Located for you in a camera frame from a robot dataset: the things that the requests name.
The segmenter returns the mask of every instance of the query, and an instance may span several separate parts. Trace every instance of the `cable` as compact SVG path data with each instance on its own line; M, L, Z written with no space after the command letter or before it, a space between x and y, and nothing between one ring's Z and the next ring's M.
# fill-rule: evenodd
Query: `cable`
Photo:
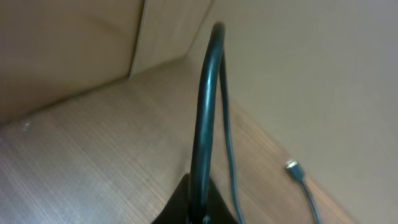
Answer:
M231 183L231 196L235 208L236 216L240 224L245 224L243 217L243 212L239 204L238 190L236 187L236 173L235 173L235 160L231 137L231 124L229 122L229 97L228 97L228 85L226 80L226 62L225 62L225 52L221 56L220 63L220 86L221 86L221 98L223 102L223 123L224 123L224 134L225 134L225 144L226 151L228 155L228 165L229 165L229 179Z
M305 173L304 170L301 168L300 164L291 159L289 161L287 161L286 163L286 167L287 171L290 173L290 175L292 176L292 178L294 179L294 181L296 181L301 188L304 191L304 194L311 206L312 209L312 213L313 213L313 218L315 220L316 224L322 224L321 221L321 216L317 207L317 204L315 203L315 199L310 191L310 189L308 188L308 185L304 179L305 177Z

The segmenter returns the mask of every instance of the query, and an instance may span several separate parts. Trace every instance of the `wooden surface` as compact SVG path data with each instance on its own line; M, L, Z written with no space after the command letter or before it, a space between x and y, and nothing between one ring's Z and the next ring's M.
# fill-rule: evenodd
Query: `wooden surface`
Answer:
M128 76L142 3L0 1L0 123Z
M184 56L211 0L146 0L131 76Z
M199 71L183 61L0 130L0 223L149 223L188 172ZM247 223L312 223L289 155L232 103ZM211 175L231 209L218 102ZM325 223L353 223L308 180Z

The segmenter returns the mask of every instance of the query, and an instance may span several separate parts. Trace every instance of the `wooden panel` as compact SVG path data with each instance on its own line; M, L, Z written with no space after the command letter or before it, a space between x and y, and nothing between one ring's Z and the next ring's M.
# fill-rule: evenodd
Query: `wooden panel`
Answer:
M131 76L184 56L211 0L147 0Z
M149 223L188 172L198 70L181 61L0 129L1 223ZM211 174L231 209L220 103ZM231 105L248 223L312 223L289 155ZM325 223L353 223L314 182Z
M0 120L127 76L142 0L1 1Z

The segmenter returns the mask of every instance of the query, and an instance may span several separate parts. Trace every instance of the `thick black cable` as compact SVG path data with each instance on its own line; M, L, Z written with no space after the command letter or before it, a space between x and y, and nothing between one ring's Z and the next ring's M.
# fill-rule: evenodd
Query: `thick black cable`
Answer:
M319 209L317 207L317 204L315 203L315 199L311 193L311 190L308 188L307 183L305 182L305 180L300 180L298 181L298 184L301 186L301 188L303 189L303 192L311 206L311 210L313 213L313 218L315 220L316 224L322 224L321 221L321 215L319 213Z
M229 122L229 96L228 96L228 83L226 79L226 62L225 62L225 51L221 56L220 64L220 86L221 86L221 97L223 101L223 123L224 123L224 133L225 133L225 144L226 151L228 155L228 165L229 165L229 181L231 184L231 196L235 208L236 216L240 224L245 224L243 217L243 212L241 210L238 198L238 190L236 184L236 173L235 173L235 160L231 136L231 124Z

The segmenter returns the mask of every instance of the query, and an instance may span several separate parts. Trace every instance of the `wooden desk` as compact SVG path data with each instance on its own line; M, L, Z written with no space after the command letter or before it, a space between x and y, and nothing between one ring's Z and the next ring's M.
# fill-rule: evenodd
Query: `wooden desk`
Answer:
M137 75L0 130L0 223L150 223L189 171L198 73L186 61ZM211 174L232 210L216 112ZM289 155L231 106L247 223L312 223ZM325 223L353 223L311 180Z

